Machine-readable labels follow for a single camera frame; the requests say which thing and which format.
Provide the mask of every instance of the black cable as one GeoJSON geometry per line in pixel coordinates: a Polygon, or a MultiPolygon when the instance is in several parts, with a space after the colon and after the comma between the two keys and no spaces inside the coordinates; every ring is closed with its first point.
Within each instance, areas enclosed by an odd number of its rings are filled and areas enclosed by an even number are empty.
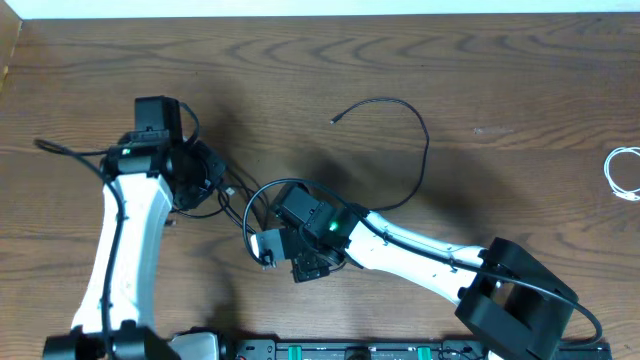
{"type": "MultiPolygon", "coordinates": [[[[229,173],[229,175],[231,175],[232,178],[234,178],[240,184],[240,187],[245,191],[245,194],[247,195],[247,200],[249,200],[251,198],[250,192],[254,192],[254,191],[249,189],[249,187],[244,182],[244,180],[242,180],[242,178],[235,171],[231,170],[231,168],[227,167],[227,172],[229,173]]],[[[253,206],[251,207],[251,212],[253,213],[253,216],[256,217],[256,220],[258,220],[258,225],[260,226],[260,229],[262,231],[267,230],[267,221],[269,219],[268,206],[264,212],[264,217],[262,218],[262,221],[260,221],[260,216],[258,216],[258,211],[255,209],[255,207],[253,206]]]]}
{"type": "Polygon", "coordinates": [[[418,112],[418,110],[416,110],[416,108],[414,108],[411,104],[409,104],[408,102],[406,102],[404,100],[395,99],[395,98],[388,98],[388,97],[366,99],[366,100],[362,100],[360,102],[357,102],[357,103],[351,105],[347,110],[339,113],[333,119],[331,119],[331,124],[333,125],[333,124],[337,123],[340,119],[342,119],[343,116],[345,116],[351,110],[353,110],[353,109],[355,109],[355,108],[357,108],[357,107],[359,107],[361,105],[374,103],[374,102],[396,103],[396,104],[403,105],[407,109],[411,110],[411,112],[413,112],[418,117],[418,121],[420,121],[420,125],[422,126],[422,130],[424,131],[424,136],[425,136],[425,139],[426,139],[426,144],[424,146],[424,152],[422,153],[422,164],[420,165],[420,174],[418,175],[418,181],[416,182],[416,185],[413,187],[413,190],[411,190],[411,192],[409,193],[409,195],[407,195],[407,197],[405,197],[404,199],[402,199],[400,202],[398,202],[396,204],[388,205],[388,206],[382,206],[382,207],[371,209],[372,211],[380,212],[380,211],[389,211],[389,210],[393,210],[393,209],[399,208],[400,206],[404,205],[407,201],[409,201],[418,192],[418,190],[420,190],[420,186],[422,185],[422,180],[424,179],[424,171],[425,171],[425,168],[426,168],[426,165],[427,165],[427,152],[429,151],[429,131],[427,130],[427,126],[424,124],[424,120],[422,119],[422,115],[420,115],[420,113],[418,112]]]}
{"type": "Polygon", "coordinates": [[[345,265],[347,265],[347,262],[346,262],[346,261],[343,261],[343,262],[342,262],[342,264],[340,264],[340,265],[338,265],[337,267],[335,267],[335,268],[333,268],[333,269],[329,270],[329,272],[330,272],[330,273],[338,272],[338,271],[340,271],[340,270],[344,269],[345,265]]]}
{"type": "Polygon", "coordinates": [[[587,310],[584,306],[580,305],[579,303],[568,299],[560,294],[555,293],[554,291],[551,290],[547,290],[545,288],[542,288],[540,286],[534,285],[534,284],[530,284],[526,281],[522,281],[516,278],[513,278],[511,276],[507,276],[504,275],[502,273],[499,273],[497,271],[494,270],[489,270],[489,269],[484,269],[484,268],[478,268],[476,266],[472,266],[472,265],[467,265],[465,263],[456,261],[454,259],[449,259],[446,257],[441,257],[439,255],[435,255],[435,254],[431,254],[428,252],[425,252],[421,249],[417,249],[414,247],[411,247],[401,241],[398,241],[396,239],[394,239],[393,237],[391,237],[388,233],[386,232],[382,232],[380,230],[378,230],[375,226],[373,226],[369,221],[367,221],[367,219],[362,216],[360,214],[360,212],[358,212],[356,210],[356,208],[349,202],[347,202],[345,199],[343,199],[340,195],[338,195],[335,191],[331,190],[330,188],[317,183],[315,181],[312,180],[306,180],[306,179],[295,179],[295,178],[287,178],[287,179],[280,179],[280,180],[275,180],[272,181],[268,184],[265,184],[263,187],[261,187],[260,189],[258,189],[258,191],[255,192],[255,194],[253,194],[253,196],[251,197],[251,199],[249,199],[249,201],[247,202],[247,206],[245,207],[244,210],[244,217],[242,219],[242,239],[244,240],[244,244],[245,247],[247,249],[247,252],[249,252],[249,255],[253,258],[254,261],[256,261],[258,264],[263,265],[263,266],[267,266],[269,264],[265,263],[264,261],[262,261],[260,258],[258,258],[254,253],[253,250],[251,249],[251,244],[249,242],[249,236],[247,233],[247,217],[249,215],[249,211],[250,211],[250,206],[253,204],[253,202],[256,200],[256,198],[265,190],[267,190],[268,188],[272,187],[272,186],[276,186],[276,185],[280,185],[280,184],[286,184],[286,183],[294,183],[294,184],[305,184],[305,185],[309,185],[312,187],[315,187],[316,189],[319,189],[327,194],[329,194],[331,197],[333,197],[334,199],[336,199],[338,202],[340,202],[347,210],[349,210],[352,214],[354,214],[354,216],[356,216],[356,218],[358,218],[358,220],[360,220],[360,222],[362,222],[362,225],[364,225],[367,229],[369,229],[369,231],[371,231],[372,233],[374,233],[376,236],[379,236],[382,240],[384,240],[385,242],[391,243],[393,245],[398,246],[401,249],[407,250],[413,254],[419,255],[419,256],[423,256],[426,257],[428,259],[431,260],[435,260],[438,262],[441,262],[443,264],[447,264],[449,266],[451,266],[452,268],[458,268],[458,269],[463,269],[463,270],[467,270],[467,271],[471,271],[471,272],[475,272],[477,274],[482,274],[491,278],[494,278],[496,280],[502,281],[502,282],[510,282],[513,283],[515,285],[519,285],[531,290],[534,290],[538,293],[544,294],[548,297],[552,297],[566,305],[571,306],[573,309],[578,310],[578,312],[580,312],[581,314],[583,314],[589,321],[591,321],[591,323],[593,324],[594,328],[595,328],[595,335],[590,338],[590,339],[586,339],[586,340],[580,340],[580,341],[571,341],[571,342],[562,342],[563,347],[583,347],[583,346],[589,346],[589,345],[593,345],[595,343],[597,343],[601,338],[602,338],[602,325],[600,324],[600,322],[598,321],[598,319],[595,317],[595,315],[593,315],[589,310],[587,310]]]}
{"type": "MultiPolygon", "coordinates": [[[[255,190],[251,189],[251,188],[244,188],[240,185],[227,185],[227,187],[230,187],[232,189],[242,189],[245,191],[249,192],[249,195],[246,199],[246,201],[249,201],[249,199],[251,198],[251,196],[253,196],[253,194],[255,194],[255,190]]],[[[262,204],[262,206],[265,209],[265,212],[269,211],[269,199],[266,198],[266,196],[263,198],[262,196],[258,198],[258,200],[260,201],[260,203],[262,204]]]]}
{"type": "Polygon", "coordinates": [[[182,216],[190,218],[190,219],[206,219],[206,218],[210,218],[210,217],[216,216],[216,215],[224,212],[224,207],[221,205],[220,209],[218,209],[218,210],[216,210],[214,212],[208,213],[208,214],[203,214],[203,215],[189,214],[189,213],[186,213],[186,212],[184,212],[184,211],[182,211],[180,209],[176,209],[176,208],[173,208],[171,210],[171,212],[176,213],[178,215],[182,215],[182,216]]]}
{"type": "Polygon", "coordinates": [[[195,144],[196,141],[198,140],[198,136],[200,135],[200,121],[198,120],[198,117],[193,112],[193,110],[191,110],[189,105],[187,105],[186,103],[181,102],[180,103],[180,107],[183,108],[186,112],[188,112],[189,115],[191,115],[191,118],[193,119],[193,121],[196,123],[196,128],[193,129],[193,134],[191,134],[191,137],[189,139],[187,139],[187,141],[184,142],[184,146],[189,148],[193,144],[195,144]]]}
{"type": "Polygon", "coordinates": [[[100,311],[102,317],[102,340],[104,341],[105,350],[109,355],[109,359],[116,360],[116,355],[113,350],[113,342],[111,341],[111,319],[110,319],[110,309],[111,309],[111,301],[109,297],[111,296],[111,281],[113,279],[113,269],[115,266],[116,255],[118,253],[118,245],[120,244],[120,236],[122,235],[122,227],[124,225],[125,220],[125,210],[124,210],[124,202],[122,201],[122,197],[116,191],[115,187],[111,184],[109,179],[100,172],[100,170],[84,159],[80,155],[81,153],[76,153],[62,145],[53,143],[51,141],[35,139],[33,144],[42,149],[44,151],[52,152],[51,149],[56,149],[58,152],[53,152],[54,154],[61,153],[62,155],[72,156],[74,159],[78,160],[82,165],[86,166],[89,170],[91,170],[97,177],[102,180],[104,185],[109,189],[111,194],[113,195],[116,205],[118,207],[118,213],[116,214],[116,229],[113,235],[113,242],[111,243],[111,250],[109,251],[109,259],[107,261],[107,268],[104,274],[104,284],[102,287],[102,298],[100,299],[100,311]]]}
{"type": "MultiPolygon", "coordinates": [[[[229,219],[231,219],[231,221],[234,224],[236,224],[236,226],[238,226],[239,228],[242,228],[242,224],[241,224],[242,220],[240,219],[240,215],[231,206],[231,203],[229,201],[229,196],[226,193],[223,194],[222,192],[218,192],[218,203],[220,204],[220,207],[224,209],[223,211],[225,214],[227,214],[229,219]]],[[[256,233],[256,231],[249,225],[247,225],[247,231],[250,234],[256,233]]]]}
{"type": "MultiPolygon", "coordinates": [[[[61,149],[63,147],[61,145],[58,145],[58,144],[53,143],[53,142],[50,142],[48,140],[35,139],[33,143],[40,150],[44,150],[44,151],[46,151],[48,153],[51,153],[51,154],[73,156],[73,155],[71,155],[69,153],[65,153],[64,151],[62,151],[61,149]]],[[[78,155],[78,156],[100,156],[100,155],[106,155],[108,152],[109,152],[109,150],[97,150],[97,151],[83,151],[83,152],[74,151],[73,153],[78,155]]]]}

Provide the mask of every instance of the wood grain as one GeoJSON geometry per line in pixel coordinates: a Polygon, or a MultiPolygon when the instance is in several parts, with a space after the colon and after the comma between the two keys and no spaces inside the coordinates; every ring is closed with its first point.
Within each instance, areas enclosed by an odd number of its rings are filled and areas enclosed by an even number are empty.
{"type": "MultiPolygon", "coordinates": [[[[100,232],[100,184],[37,136],[115,142],[137,96],[189,103],[204,141],[264,183],[321,181],[379,206],[425,183],[392,221],[446,241],[518,242],[602,321],[616,359],[640,356],[640,210],[602,163],[640,143],[635,14],[28,21],[0,96],[0,357],[33,358],[67,331],[100,232]]],[[[184,126],[192,124],[184,118],[184,126]]],[[[613,164],[637,185],[633,158],[613,164]]],[[[241,206],[236,199],[237,207],[241,206]]],[[[202,211],[215,208],[204,205],[202,211]]],[[[294,285],[262,272],[225,218],[165,231],[158,332],[194,325],[282,338],[428,338],[468,331],[453,307],[402,279],[348,268],[294,285]]],[[[567,336],[588,336],[574,316],[567,336]]]]}
{"type": "Polygon", "coordinates": [[[21,24],[22,20],[18,15],[4,0],[0,0],[0,91],[2,91],[4,78],[9,72],[9,60],[18,42],[21,24]]]}

